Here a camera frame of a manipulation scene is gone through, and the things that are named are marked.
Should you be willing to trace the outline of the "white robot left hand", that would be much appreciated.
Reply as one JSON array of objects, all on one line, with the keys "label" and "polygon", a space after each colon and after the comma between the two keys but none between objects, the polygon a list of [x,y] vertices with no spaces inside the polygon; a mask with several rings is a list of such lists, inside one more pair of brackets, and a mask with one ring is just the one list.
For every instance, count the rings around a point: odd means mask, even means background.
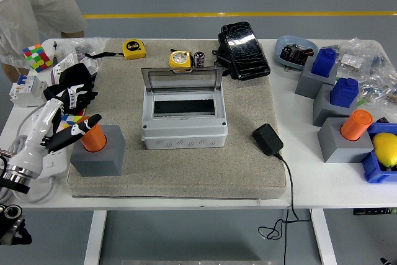
[{"label": "white robot left hand", "polygon": [[71,86],[47,101],[27,135],[23,149],[8,161],[6,173],[36,178],[41,175],[43,158],[47,154],[73,144],[90,131],[101,119],[99,114],[61,131],[58,127],[63,114],[80,112],[95,99],[98,93],[92,90],[93,87],[93,84]]}]

